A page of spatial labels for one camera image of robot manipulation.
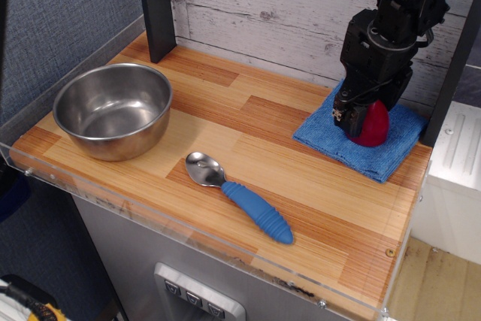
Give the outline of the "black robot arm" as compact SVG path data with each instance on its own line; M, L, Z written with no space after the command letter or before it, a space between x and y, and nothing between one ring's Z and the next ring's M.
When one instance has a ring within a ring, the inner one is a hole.
M413 75L413 57L432 42L448 10L446 0L377 0L377 9L351 19L340 55L346 77L332 110L336 126L357 138L371 105L396 105Z

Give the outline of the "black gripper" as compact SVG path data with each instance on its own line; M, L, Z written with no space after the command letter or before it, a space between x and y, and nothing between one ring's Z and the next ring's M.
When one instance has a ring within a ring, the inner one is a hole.
M334 98L334 124L357 138L368 113L368 104L380 100L390 111L413 75L415 43L387 41L374 26L377 11L364 9L347 27L340 61L345 79Z

